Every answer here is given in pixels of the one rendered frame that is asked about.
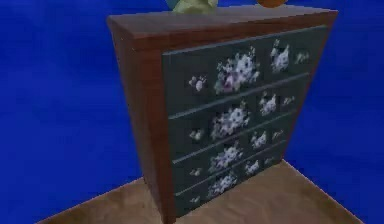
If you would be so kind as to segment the orange round object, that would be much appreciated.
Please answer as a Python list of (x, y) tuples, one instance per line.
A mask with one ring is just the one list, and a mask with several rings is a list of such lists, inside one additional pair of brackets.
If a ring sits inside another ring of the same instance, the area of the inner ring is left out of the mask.
[(284, 5), (288, 0), (256, 0), (257, 4), (265, 8), (276, 8)]

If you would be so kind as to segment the pale green lumpy object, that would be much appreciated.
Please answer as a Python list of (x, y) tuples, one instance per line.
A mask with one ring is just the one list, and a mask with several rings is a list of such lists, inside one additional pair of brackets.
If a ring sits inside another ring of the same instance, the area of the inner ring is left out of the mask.
[(179, 14), (203, 14), (214, 11), (218, 0), (179, 0), (173, 12)]

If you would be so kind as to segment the brown flowered chest of drawers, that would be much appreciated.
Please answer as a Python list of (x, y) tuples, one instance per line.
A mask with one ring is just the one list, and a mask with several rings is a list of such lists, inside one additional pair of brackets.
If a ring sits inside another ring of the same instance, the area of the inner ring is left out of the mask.
[(336, 16), (242, 5), (108, 17), (163, 224), (281, 162)]

